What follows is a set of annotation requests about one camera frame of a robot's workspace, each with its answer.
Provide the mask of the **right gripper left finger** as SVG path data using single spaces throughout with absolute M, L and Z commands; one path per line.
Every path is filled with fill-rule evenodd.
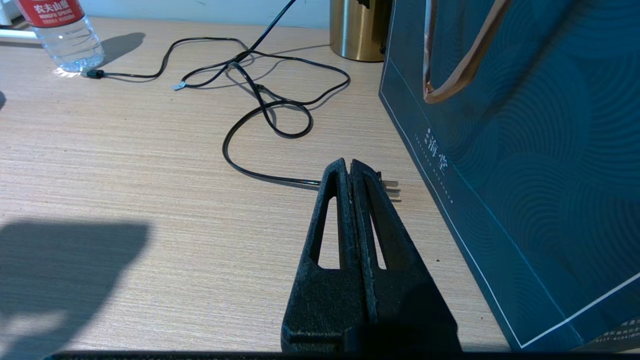
M 324 170 L 281 324 L 285 352 L 341 352 L 346 333 L 368 321 L 364 279 L 366 231 L 354 176 L 339 158 Z M 319 265 L 330 201 L 336 200 L 338 268 Z

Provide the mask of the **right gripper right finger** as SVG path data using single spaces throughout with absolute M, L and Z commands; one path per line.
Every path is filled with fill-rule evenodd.
M 350 179 L 366 319 L 378 324 L 454 326 L 457 322 L 378 174 L 354 160 Z

